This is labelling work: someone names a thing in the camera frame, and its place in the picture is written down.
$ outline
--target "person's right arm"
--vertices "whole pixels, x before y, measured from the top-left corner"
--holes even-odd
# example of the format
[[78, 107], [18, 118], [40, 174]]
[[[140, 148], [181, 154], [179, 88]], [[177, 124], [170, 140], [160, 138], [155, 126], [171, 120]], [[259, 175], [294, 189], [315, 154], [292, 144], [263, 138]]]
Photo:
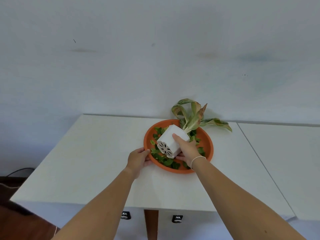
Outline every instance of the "person's right arm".
[[[173, 138], [183, 153], [176, 158], [191, 166], [191, 161], [201, 156], [195, 143], [186, 142], [175, 134]], [[231, 181], [204, 157], [196, 158], [192, 169], [234, 240], [305, 240], [271, 208]]]

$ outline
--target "black cable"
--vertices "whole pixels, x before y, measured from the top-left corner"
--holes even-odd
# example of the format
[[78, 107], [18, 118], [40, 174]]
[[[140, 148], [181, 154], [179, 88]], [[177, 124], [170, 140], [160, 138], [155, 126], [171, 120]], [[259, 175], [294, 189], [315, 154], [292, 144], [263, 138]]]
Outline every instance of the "black cable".
[[34, 171], [34, 170], [35, 170], [34, 168], [21, 168], [21, 169], [15, 170], [15, 171], [14, 171], [14, 172], [12, 172], [12, 173], [9, 173], [6, 177], [9, 177], [11, 174], [14, 174], [14, 173], [16, 173], [16, 172], [19, 172], [19, 171], [21, 171], [21, 170], [25, 170], [25, 169], [32, 169], [32, 171]]

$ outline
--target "cabinet knob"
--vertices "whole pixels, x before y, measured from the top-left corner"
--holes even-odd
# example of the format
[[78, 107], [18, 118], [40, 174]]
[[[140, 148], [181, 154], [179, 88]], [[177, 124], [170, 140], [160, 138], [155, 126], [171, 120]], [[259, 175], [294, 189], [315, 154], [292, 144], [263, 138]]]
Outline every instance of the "cabinet knob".
[[122, 215], [121, 215], [121, 219], [130, 220], [131, 219], [130, 212], [129, 211], [123, 211]]
[[173, 215], [172, 222], [173, 223], [181, 223], [182, 222], [182, 215]]

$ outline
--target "hand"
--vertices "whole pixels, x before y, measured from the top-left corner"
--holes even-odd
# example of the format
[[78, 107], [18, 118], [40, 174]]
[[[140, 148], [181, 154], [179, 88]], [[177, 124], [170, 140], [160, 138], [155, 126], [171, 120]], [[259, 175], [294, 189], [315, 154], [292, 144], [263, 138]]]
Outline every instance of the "hand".
[[150, 153], [149, 149], [145, 151], [144, 148], [142, 147], [132, 151], [129, 154], [128, 164], [125, 167], [125, 170], [130, 171], [133, 174], [135, 179], [139, 177], [140, 170], [143, 167], [146, 167], [152, 164], [152, 161], [150, 161], [150, 158], [148, 157], [149, 153]]
[[201, 156], [198, 153], [198, 149], [196, 147], [196, 141], [194, 140], [191, 142], [187, 142], [176, 134], [172, 134], [172, 137], [179, 144], [182, 150], [182, 153], [178, 154], [178, 156], [176, 156], [176, 159], [185, 161], [187, 165], [190, 167], [192, 160], [196, 157]]

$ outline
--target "round orange bowl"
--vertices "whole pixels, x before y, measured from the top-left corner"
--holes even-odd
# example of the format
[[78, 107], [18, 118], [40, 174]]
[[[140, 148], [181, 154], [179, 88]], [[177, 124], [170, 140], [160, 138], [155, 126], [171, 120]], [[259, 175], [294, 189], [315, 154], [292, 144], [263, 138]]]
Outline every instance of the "round orange bowl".
[[[153, 134], [156, 134], [156, 130], [154, 129], [155, 127], [162, 127], [165, 128], [169, 125], [176, 125], [176, 126], [180, 126], [180, 121], [179, 120], [163, 120], [160, 121], [156, 124], [154, 124], [153, 126], [150, 127], [150, 129], [148, 129], [148, 131], [146, 132], [145, 136], [144, 136], [144, 140], [143, 140], [143, 147], [145, 150], [147, 149], [152, 149], [155, 146], [151, 144], [151, 140], [155, 141], [155, 139], [153, 138]], [[200, 143], [197, 145], [197, 147], [203, 147], [203, 150], [205, 152], [205, 157], [207, 158], [207, 160], [210, 162], [213, 155], [214, 155], [214, 145], [212, 144], [212, 141], [210, 139], [210, 137], [208, 136], [208, 134], [201, 129], [200, 127], [196, 130], [196, 137], [199, 138], [201, 141]], [[183, 166], [182, 161], [179, 159], [174, 159], [175, 162], [180, 163], [180, 167], [179, 169], [173, 169], [173, 168], [168, 168], [165, 165], [161, 164], [160, 162], [158, 162], [155, 158], [153, 158], [153, 156], [151, 155], [151, 153], [148, 155], [150, 160], [157, 165], [158, 167], [172, 172], [172, 173], [193, 173], [194, 171], [192, 169], [187, 169]]]

